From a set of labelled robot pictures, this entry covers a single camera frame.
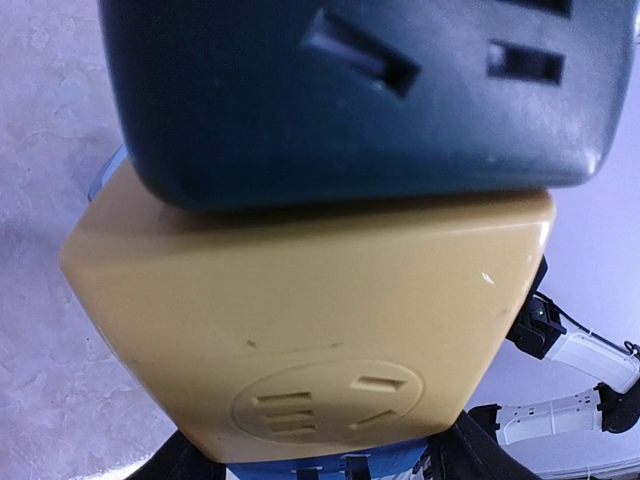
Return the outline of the blue cube socket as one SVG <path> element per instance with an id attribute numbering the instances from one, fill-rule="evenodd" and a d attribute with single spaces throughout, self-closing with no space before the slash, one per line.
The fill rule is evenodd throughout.
<path id="1" fill-rule="evenodd" d="M 426 438 L 296 460 L 228 464 L 237 479 L 411 479 L 427 457 Z"/>

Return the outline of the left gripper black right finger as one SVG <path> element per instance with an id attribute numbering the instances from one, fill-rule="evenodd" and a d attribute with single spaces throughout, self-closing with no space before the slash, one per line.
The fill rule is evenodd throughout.
<path id="1" fill-rule="evenodd" d="M 434 479 L 540 480 L 507 454 L 466 412 L 429 437 Z"/>

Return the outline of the yellow cube socket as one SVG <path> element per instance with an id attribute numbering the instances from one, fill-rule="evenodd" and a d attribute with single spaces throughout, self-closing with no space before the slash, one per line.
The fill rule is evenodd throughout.
<path id="1" fill-rule="evenodd" d="M 555 218 L 546 191 L 198 214 L 129 164 L 60 265 L 114 354 L 206 456 L 427 437 L 506 338 Z"/>

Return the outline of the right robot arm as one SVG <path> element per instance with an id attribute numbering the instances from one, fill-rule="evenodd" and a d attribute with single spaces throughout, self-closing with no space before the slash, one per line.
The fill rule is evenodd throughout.
<path id="1" fill-rule="evenodd" d="M 541 292 L 542 260 L 505 342 L 527 358 L 525 391 L 469 416 L 501 446 L 565 433 L 623 434 L 639 425 L 639 345 L 616 344 Z"/>

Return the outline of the dark green cube socket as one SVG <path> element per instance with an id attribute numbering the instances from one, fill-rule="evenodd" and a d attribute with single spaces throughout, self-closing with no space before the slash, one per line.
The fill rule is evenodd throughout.
<path id="1" fill-rule="evenodd" d="M 102 1 L 124 142 L 221 210 L 580 185 L 611 149 L 635 1 Z"/>

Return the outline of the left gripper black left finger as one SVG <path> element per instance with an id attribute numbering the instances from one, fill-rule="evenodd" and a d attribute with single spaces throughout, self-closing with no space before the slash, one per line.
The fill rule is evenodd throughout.
<path id="1" fill-rule="evenodd" d="M 205 457 L 177 430 L 126 480 L 224 480 L 225 466 Z"/>

